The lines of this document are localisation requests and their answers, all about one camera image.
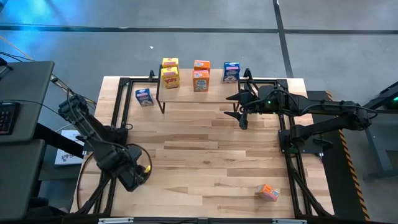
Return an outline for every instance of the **wooden table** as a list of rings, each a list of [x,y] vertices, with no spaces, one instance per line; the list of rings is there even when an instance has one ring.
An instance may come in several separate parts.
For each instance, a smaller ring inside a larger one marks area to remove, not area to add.
[[[118,82],[119,77],[104,77],[95,112],[103,124],[111,122]],[[288,84],[290,92],[306,96],[303,79],[288,79]],[[134,84],[133,92],[141,88],[156,93],[156,84],[148,83]],[[134,97],[131,99],[128,123],[134,128],[128,141],[148,149],[154,167],[150,179],[133,192],[117,183],[112,216],[294,217],[286,162],[277,138],[277,115],[249,115],[249,127],[244,131],[235,119],[223,114],[233,110],[232,104],[168,103],[162,114],[156,105],[142,108]],[[295,122],[308,125],[312,117],[307,114],[295,118]],[[140,160],[148,165],[144,155]],[[321,160],[304,154],[303,164],[308,187],[333,213]],[[100,170],[91,160],[81,181],[82,204],[99,179]],[[259,184],[280,190],[278,201],[254,197]],[[304,212],[301,190],[298,195]]]

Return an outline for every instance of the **keyboard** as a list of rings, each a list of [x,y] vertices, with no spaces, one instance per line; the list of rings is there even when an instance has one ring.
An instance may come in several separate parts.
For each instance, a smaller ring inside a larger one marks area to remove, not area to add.
[[[12,133],[18,117],[19,103],[0,104],[0,136]]]

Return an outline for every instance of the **small cereal box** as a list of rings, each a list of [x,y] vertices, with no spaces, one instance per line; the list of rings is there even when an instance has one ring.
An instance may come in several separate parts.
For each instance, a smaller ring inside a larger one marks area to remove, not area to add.
[[[141,106],[152,106],[154,104],[154,99],[148,88],[136,90],[136,98]]]
[[[255,195],[259,195],[260,197],[266,199],[267,201],[276,202],[279,196],[279,192],[274,190],[268,184],[258,185],[256,188]]]
[[[209,71],[202,70],[202,71],[193,71],[192,72],[193,78],[193,91],[208,91],[209,90],[209,80],[210,75]]]
[[[240,71],[239,62],[225,62],[221,81],[223,83],[236,83],[239,79]]]
[[[161,74],[166,88],[176,88],[180,85],[180,76],[176,67],[162,68]]]
[[[195,60],[193,64],[194,70],[208,70],[210,73],[210,61]]]
[[[163,58],[162,68],[177,67],[178,69],[178,58]]]

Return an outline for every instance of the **concrete floor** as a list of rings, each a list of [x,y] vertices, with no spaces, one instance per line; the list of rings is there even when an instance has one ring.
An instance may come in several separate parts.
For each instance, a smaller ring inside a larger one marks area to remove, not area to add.
[[[280,0],[285,29],[398,29],[395,0]],[[277,29],[272,0],[18,0],[0,13],[3,24],[96,27],[194,27]],[[256,77],[286,77],[278,34],[5,31],[35,60],[53,60],[54,74],[77,93],[97,100],[105,75],[147,75],[162,57],[211,60],[213,68],[240,61]],[[397,81],[396,35],[286,35],[295,78],[308,90],[330,90],[335,100],[365,103]],[[1,50],[18,54],[1,43]],[[65,94],[51,85],[45,104],[57,108]],[[40,122],[64,124],[46,109]],[[365,182],[375,172],[365,134],[345,131],[371,220],[396,223],[398,180]],[[45,183],[52,205],[67,207],[75,180]]]

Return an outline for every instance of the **black desk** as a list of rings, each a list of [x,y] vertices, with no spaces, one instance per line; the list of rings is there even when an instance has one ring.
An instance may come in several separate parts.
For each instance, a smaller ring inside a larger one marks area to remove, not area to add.
[[[54,62],[21,62],[9,65],[13,70],[6,70],[1,74],[0,101],[29,100],[42,104]],[[46,144],[83,158],[81,145],[37,123],[42,108],[40,104],[23,101],[19,103],[21,106],[12,134],[0,136],[0,143],[43,139]]]
[[[43,140],[0,146],[0,220],[25,215],[36,188],[44,148]]]
[[[0,136],[0,220],[20,219],[35,197],[46,144],[83,157],[83,147],[37,123],[54,68],[53,62],[10,63],[2,72],[0,101],[20,101],[11,135]]]

